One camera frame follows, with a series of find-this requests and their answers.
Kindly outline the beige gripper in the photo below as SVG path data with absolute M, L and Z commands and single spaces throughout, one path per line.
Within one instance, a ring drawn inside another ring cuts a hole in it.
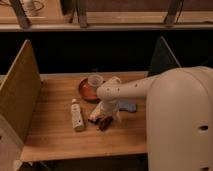
M 103 115 L 112 116 L 115 121 L 121 121 L 117 100 L 102 100 L 100 110 Z

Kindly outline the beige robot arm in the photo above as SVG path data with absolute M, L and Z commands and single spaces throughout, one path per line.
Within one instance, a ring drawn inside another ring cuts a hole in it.
M 149 171 L 213 171 L 213 69 L 174 68 L 97 89 L 106 114 L 122 98 L 146 99 Z

